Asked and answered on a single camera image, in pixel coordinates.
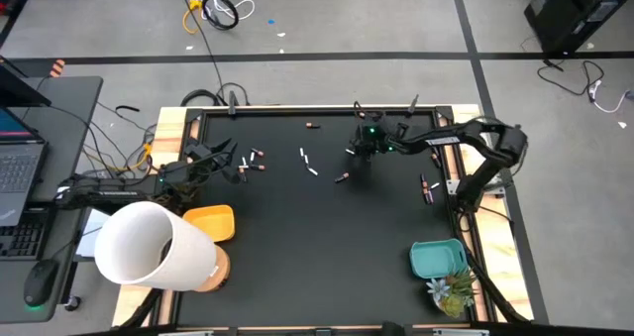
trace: concrete floor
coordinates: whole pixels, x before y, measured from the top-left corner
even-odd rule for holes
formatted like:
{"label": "concrete floor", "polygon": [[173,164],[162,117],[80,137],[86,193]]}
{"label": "concrete floor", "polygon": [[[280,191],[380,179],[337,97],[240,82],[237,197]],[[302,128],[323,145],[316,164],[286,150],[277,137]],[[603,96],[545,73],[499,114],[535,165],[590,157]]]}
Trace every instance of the concrete floor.
{"label": "concrete floor", "polygon": [[[466,49],[454,0],[255,0],[256,14],[235,31],[204,27],[216,54],[462,52]],[[537,52],[523,9],[529,0],[464,0],[479,52]],[[7,42],[7,57],[205,55],[200,36],[180,26],[181,0],[30,0]],[[634,51],[627,3],[589,42],[594,51]],[[275,24],[267,21],[274,19]],[[278,33],[286,33],[284,38]],[[194,46],[190,51],[185,47]],[[634,59],[598,60],[605,70],[599,103],[614,107],[634,86]],[[221,63],[225,81],[243,84],[254,104],[479,103],[467,60],[319,60]],[[634,243],[634,103],[605,114],[586,98],[540,80],[538,60],[482,62],[498,118],[522,124],[530,150],[515,177],[539,283],[552,324],[634,329],[630,304]],[[547,72],[562,84],[583,86],[581,63]],[[218,87],[209,63],[68,65],[64,75],[101,75],[100,102],[142,109],[129,115],[147,126],[163,105],[178,105],[194,88]],[[141,136],[97,108],[94,121],[124,151]],[[628,126],[621,129],[618,122]],[[100,142],[108,153],[114,149]],[[79,170],[88,169],[82,161]],[[117,288],[82,267],[75,313],[48,324],[2,325],[2,335],[66,335],[104,330]]]}

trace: black floor stripe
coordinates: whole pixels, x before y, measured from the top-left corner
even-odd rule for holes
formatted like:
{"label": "black floor stripe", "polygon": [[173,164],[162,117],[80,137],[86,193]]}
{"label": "black floor stripe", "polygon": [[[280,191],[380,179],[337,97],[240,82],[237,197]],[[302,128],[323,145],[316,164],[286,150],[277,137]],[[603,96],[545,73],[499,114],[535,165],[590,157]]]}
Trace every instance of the black floor stripe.
{"label": "black floor stripe", "polygon": [[[104,57],[9,57],[15,63],[42,63],[62,58],[66,64],[147,64],[147,63],[203,63],[211,62],[208,55],[189,56],[104,56]],[[574,53],[570,56],[547,56],[543,53],[315,53],[315,54],[249,54],[217,55],[218,62],[283,62],[321,60],[370,59],[430,59],[430,60],[528,60],[528,59],[621,59],[634,58],[634,52]]]}
{"label": "black floor stripe", "polygon": [[9,15],[9,20],[4,25],[4,28],[2,28],[2,32],[0,32],[0,48],[2,48],[2,46],[4,45],[4,42],[9,37],[9,34],[11,33],[11,29],[13,29],[13,26],[18,21],[18,17],[20,16],[20,13],[22,13],[22,9],[24,9],[24,6],[26,4],[27,4],[27,0],[20,0],[20,2],[16,4],[16,7],[13,9],[11,14]]}
{"label": "black floor stripe", "polygon": [[465,37],[465,44],[467,45],[467,53],[469,54],[472,69],[474,70],[475,85],[477,86],[479,99],[482,103],[482,111],[484,115],[494,117],[495,111],[493,110],[493,102],[491,102],[491,97],[488,94],[488,87],[486,86],[486,78],[484,77],[482,64],[477,57],[476,40],[474,39],[472,26],[469,23],[469,17],[467,16],[465,1],[454,0],[454,3],[456,4],[456,11],[458,12],[460,26],[463,29],[463,36]]}
{"label": "black floor stripe", "polygon": [[[50,58],[12,58],[14,62],[30,62]],[[139,63],[199,63],[211,62],[209,55],[189,56],[105,56],[62,57],[66,64],[139,64]],[[365,60],[365,59],[468,59],[467,53],[315,53],[315,54],[250,54],[216,55],[217,62],[272,62],[272,61],[319,61],[319,60]]]}
{"label": "black floor stripe", "polygon": [[[454,0],[456,4],[456,10],[458,12],[458,18],[461,28],[463,29],[463,35],[465,36],[465,43],[467,44],[467,51],[470,56],[470,62],[472,69],[474,70],[475,85],[477,86],[477,92],[482,103],[482,110],[484,115],[495,116],[493,110],[493,103],[491,101],[490,94],[488,92],[488,86],[486,85],[486,78],[484,77],[484,70],[481,64],[481,55],[477,53],[476,40],[472,32],[472,27],[469,23],[469,17],[467,15],[467,8],[465,7],[464,0]],[[497,54],[495,59],[502,59],[502,55]],[[504,172],[504,178],[510,180],[510,173]],[[539,286],[539,280],[537,278],[537,271],[535,270],[535,263],[531,254],[530,245],[528,243],[528,236],[526,235],[526,227],[522,217],[522,212],[519,206],[519,200],[517,198],[517,192],[515,187],[511,186],[506,188],[506,200],[508,203],[509,215],[515,222],[513,236],[518,246],[518,254],[520,257],[520,263],[522,265],[522,272],[524,274],[524,280],[526,282],[526,288],[531,301],[531,307],[533,309],[533,317],[540,323],[548,323],[548,314],[546,313],[546,305],[544,303],[544,297],[542,295],[541,288]]]}

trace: orange container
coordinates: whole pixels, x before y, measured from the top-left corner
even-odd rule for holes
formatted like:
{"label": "orange container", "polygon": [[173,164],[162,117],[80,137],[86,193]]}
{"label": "orange container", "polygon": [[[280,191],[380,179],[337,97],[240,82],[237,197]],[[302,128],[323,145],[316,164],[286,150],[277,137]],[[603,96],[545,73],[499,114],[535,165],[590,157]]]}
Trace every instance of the orange container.
{"label": "orange container", "polygon": [[190,209],[182,218],[205,232],[214,242],[229,240],[236,233],[234,210],[229,205]]}

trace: teal basket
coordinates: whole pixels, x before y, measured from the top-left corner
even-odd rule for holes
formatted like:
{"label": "teal basket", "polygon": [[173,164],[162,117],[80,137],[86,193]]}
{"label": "teal basket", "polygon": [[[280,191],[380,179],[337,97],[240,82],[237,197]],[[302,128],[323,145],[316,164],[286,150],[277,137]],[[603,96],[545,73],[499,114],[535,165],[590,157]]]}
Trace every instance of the teal basket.
{"label": "teal basket", "polygon": [[419,278],[443,278],[467,268],[465,249],[459,240],[416,242],[409,251],[412,272]]}

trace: keyboard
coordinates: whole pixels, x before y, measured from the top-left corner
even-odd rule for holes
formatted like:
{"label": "keyboard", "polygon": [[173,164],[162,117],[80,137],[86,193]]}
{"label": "keyboard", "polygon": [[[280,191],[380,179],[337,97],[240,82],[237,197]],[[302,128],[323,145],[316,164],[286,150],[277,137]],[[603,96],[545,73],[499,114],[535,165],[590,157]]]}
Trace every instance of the keyboard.
{"label": "keyboard", "polygon": [[27,192],[38,165],[37,155],[0,155],[0,193]]}
{"label": "keyboard", "polygon": [[42,256],[53,215],[47,208],[23,212],[20,224],[0,227],[0,261],[36,261]]}

